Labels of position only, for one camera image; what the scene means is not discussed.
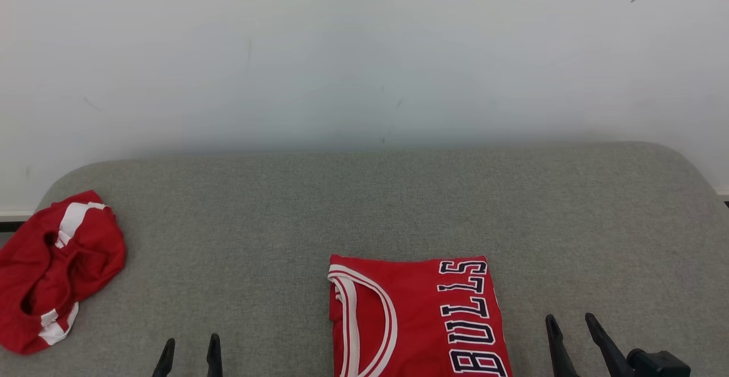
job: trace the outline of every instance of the wall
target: wall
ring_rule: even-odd
[[[729,191],[729,0],[0,0],[0,211],[120,157],[637,139]]]

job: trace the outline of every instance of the folded red jersey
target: folded red jersey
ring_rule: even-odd
[[[330,319],[340,377],[509,377],[484,257],[391,263],[332,255]]]
[[[34,214],[0,249],[0,344],[32,354],[63,340],[79,302],[125,257],[114,213],[93,191]]]

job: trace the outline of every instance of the red clothing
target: red clothing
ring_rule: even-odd
[[[34,214],[0,249],[0,344],[32,354],[63,340],[79,302],[124,267],[109,206],[93,191]]]
[[[336,375],[511,375],[484,257],[330,263]]]

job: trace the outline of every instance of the black strip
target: black strip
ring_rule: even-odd
[[[25,222],[0,222],[0,232],[16,232]]]

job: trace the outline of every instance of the gray cushion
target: gray cushion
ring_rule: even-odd
[[[104,162],[42,206],[93,189],[114,208],[127,266],[81,303],[65,341],[0,351],[0,375],[332,375],[331,253],[383,260],[485,255],[515,375],[551,375],[553,313],[581,375],[607,375],[583,320],[627,354],[666,349],[692,375],[729,370],[729,211],[663,146],[166,157]]]

